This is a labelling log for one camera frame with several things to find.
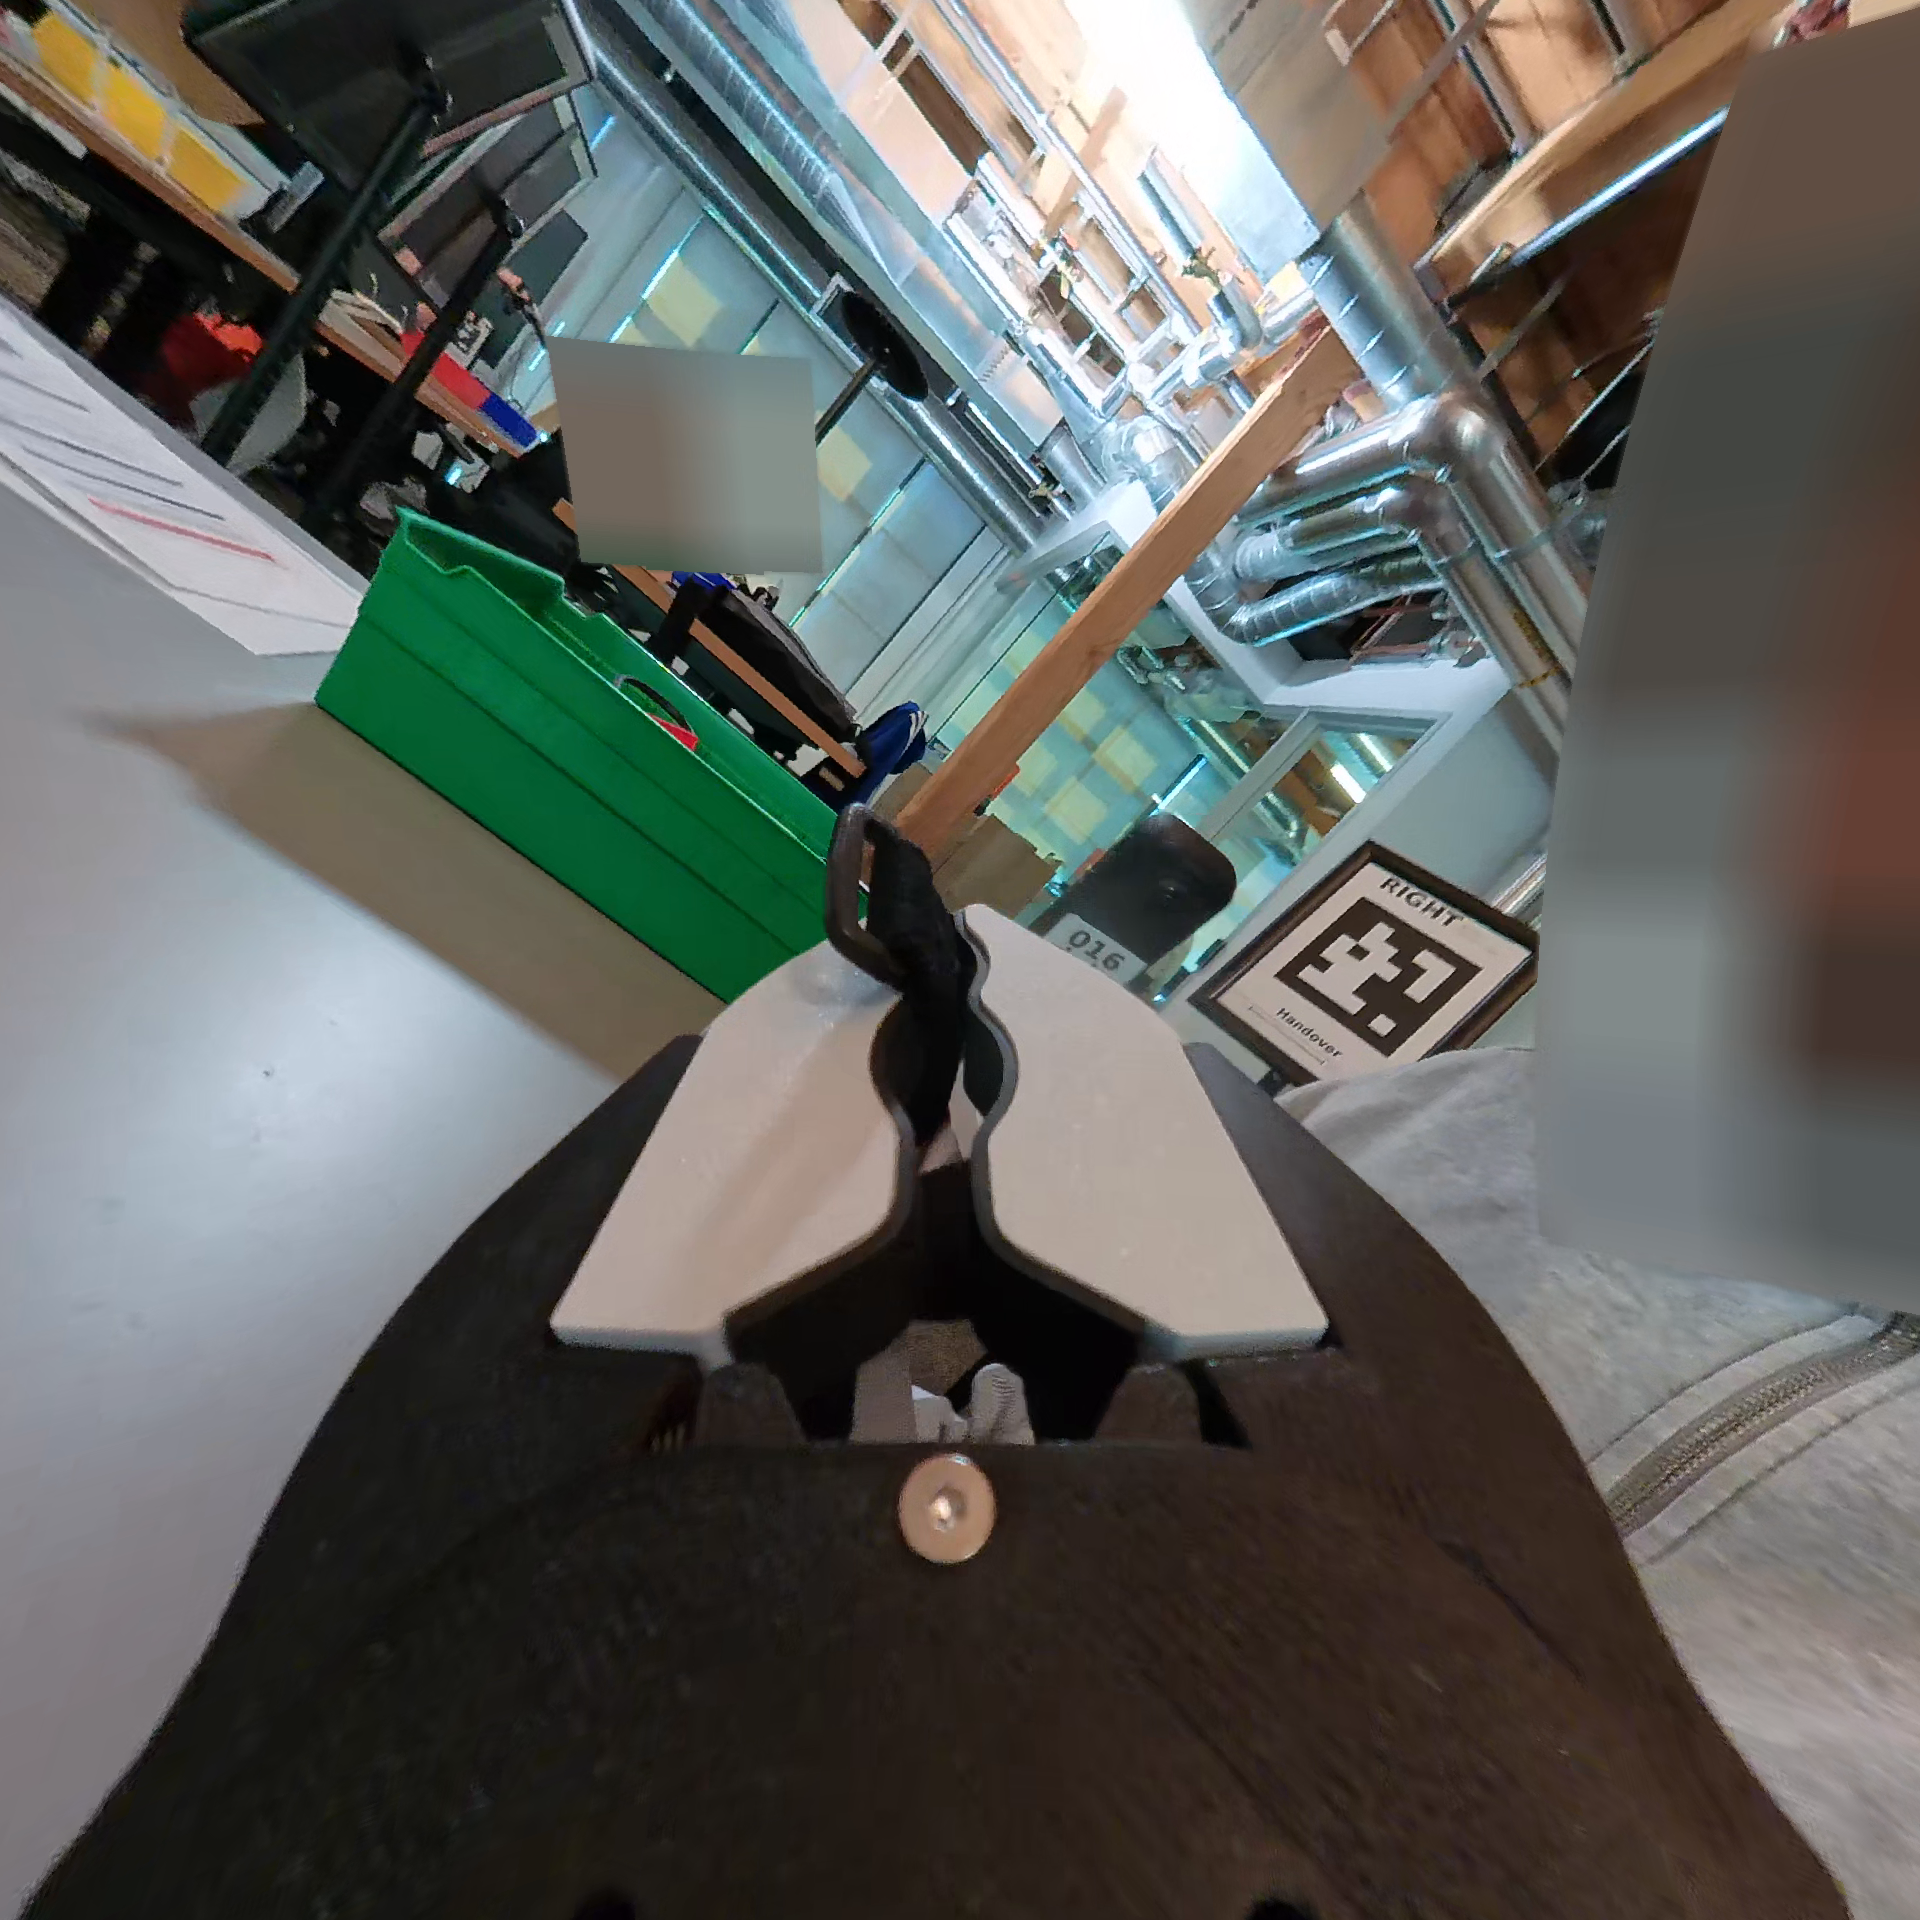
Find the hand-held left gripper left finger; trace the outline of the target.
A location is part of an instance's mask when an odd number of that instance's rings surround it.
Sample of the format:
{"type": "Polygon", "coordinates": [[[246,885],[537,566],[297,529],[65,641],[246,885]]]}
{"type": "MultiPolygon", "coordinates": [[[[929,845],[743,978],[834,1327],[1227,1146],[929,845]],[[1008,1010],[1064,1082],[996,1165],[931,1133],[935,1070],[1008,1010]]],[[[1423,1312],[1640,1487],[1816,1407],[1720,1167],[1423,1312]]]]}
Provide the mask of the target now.
{"type": "Polygon", "coordinates": [[[841,954],[724,1007],[553,1306],[556,1339],[747,1358],[780,1310],[899,1237],[914,1135],[875,1071],[897,1007],[841,954]]]}

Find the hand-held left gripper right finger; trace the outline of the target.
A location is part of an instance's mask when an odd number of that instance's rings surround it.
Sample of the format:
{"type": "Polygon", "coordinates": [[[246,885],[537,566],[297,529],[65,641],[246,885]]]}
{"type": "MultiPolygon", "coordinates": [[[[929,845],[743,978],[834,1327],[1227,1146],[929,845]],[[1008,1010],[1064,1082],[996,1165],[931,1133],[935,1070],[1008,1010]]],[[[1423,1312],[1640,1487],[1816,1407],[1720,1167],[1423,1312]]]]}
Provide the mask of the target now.
{"type": "Polygon", "coordinates": [[[1172,1029],[993,906],[975,953],[964,1096],[996,1256],[1154,1358],[1311,1349],[1328,1312],[1172,1029]]]}

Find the framed marker sign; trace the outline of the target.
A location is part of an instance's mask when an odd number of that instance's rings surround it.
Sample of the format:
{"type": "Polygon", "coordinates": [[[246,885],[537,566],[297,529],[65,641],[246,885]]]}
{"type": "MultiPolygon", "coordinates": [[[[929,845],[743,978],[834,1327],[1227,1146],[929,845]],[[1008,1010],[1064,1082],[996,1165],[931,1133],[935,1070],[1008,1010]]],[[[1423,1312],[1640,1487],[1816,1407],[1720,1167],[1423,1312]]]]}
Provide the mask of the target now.
{"type": "Polygon", "coordinates": [[[1531,990],[1538,929],[1367,842],[1193,993],[1280,1087],[1471,1048],[1531,990]]]}

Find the green plastic bin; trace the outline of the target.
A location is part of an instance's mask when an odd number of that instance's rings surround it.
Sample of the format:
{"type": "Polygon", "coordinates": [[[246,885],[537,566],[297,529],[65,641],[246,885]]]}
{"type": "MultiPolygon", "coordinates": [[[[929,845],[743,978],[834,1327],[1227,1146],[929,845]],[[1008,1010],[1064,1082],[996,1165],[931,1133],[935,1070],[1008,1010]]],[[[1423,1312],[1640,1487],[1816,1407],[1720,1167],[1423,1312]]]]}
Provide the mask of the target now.
{"type": "Polygon", "coordinates": [[[832,809],[536,561],[402,511],[316,702],[723,1000],[826,941],[832,809]]]}

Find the silver ventilation pipes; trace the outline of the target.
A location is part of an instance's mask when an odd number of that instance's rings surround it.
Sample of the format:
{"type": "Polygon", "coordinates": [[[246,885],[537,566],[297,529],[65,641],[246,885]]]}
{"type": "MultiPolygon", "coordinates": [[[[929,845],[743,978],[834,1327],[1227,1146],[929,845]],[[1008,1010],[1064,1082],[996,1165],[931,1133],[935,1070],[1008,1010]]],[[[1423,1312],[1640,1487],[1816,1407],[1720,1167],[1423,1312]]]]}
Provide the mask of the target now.
{"type": "Polygon", "coordinates": [[[1305,555],[1305,511],[1386,483],[1430,481],[1462,515],[1538,633],[1574,674],[1594,566],[1564,533],[1545,481],[1487,398],[1438,304],[1359,194],[1298,255],[1305,290],[1390,413],[1307,455],[1256,491],[1214,555],[1236,587],[1278,579],[1305,555]]]}

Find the person's grey hoodie torso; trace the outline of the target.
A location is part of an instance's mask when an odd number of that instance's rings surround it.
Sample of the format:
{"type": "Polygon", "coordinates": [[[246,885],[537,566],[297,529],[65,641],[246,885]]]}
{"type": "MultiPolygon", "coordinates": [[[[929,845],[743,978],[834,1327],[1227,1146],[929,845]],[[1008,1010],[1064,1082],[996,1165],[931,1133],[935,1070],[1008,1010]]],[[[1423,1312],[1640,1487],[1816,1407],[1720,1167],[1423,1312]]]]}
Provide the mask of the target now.
{"type": "Polygon", "coordinates": [[[1916,1314],[1540,1232],[1531,1054],[1280,1095],[1465,1280],[1687,1678],[1851,1914],[1918,1914],[1916,1314]]]}

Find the printed paper sheet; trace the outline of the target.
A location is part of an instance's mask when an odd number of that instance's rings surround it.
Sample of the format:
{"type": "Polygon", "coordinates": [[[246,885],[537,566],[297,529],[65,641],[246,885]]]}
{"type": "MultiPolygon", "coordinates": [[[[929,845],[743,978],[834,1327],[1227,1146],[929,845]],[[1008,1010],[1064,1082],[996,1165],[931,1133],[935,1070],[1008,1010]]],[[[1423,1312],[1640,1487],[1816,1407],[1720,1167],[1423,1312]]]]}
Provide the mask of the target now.
{"type": "Polygon", "coordinates": [[[369,591],[251,489],[2,306],[6,487],[254,656],[335,656],[369,591]]]}

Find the wooden post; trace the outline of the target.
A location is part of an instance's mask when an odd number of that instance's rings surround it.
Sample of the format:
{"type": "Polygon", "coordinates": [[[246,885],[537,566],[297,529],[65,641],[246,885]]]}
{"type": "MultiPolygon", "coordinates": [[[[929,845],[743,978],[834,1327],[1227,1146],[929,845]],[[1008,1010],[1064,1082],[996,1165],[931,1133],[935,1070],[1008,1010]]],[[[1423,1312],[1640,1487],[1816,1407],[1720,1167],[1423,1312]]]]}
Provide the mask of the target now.
{"type": "Polygon", "coordinates": [[[945,861],[969,832],[976,811],[1012,777],[1023,753],[1319,424],[1356,371],[1351,349],[1330,326],[1321,326],[923,789],[900,807],[897,830],[931,863],[945,861]]]}

